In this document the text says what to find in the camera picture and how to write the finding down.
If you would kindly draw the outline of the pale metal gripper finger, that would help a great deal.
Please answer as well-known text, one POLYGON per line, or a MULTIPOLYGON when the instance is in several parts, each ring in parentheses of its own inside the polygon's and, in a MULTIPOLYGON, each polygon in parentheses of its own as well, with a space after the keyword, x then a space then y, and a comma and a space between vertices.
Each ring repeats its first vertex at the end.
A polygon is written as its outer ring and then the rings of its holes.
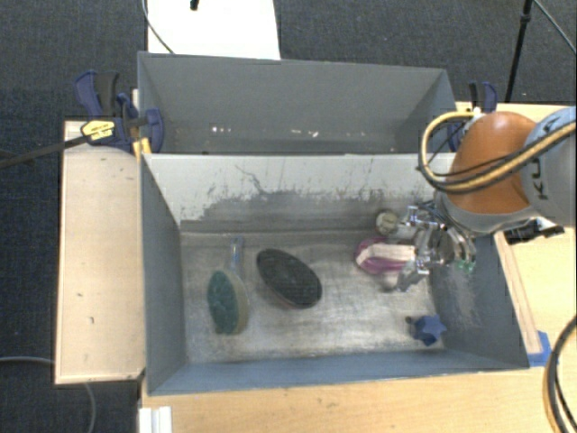
POLYGON ((435 217, 428 207, 409 205, 405 214, 400 218, 397 225, 396 236, 399 238, 411 238, 417 232, 435 228, 435 217))
POLYGON ((429 269, 418 261, 409 261, 398 273, 396 289, 402 292, 407 291, 412 285, 418 284, 429 276, 429 269))

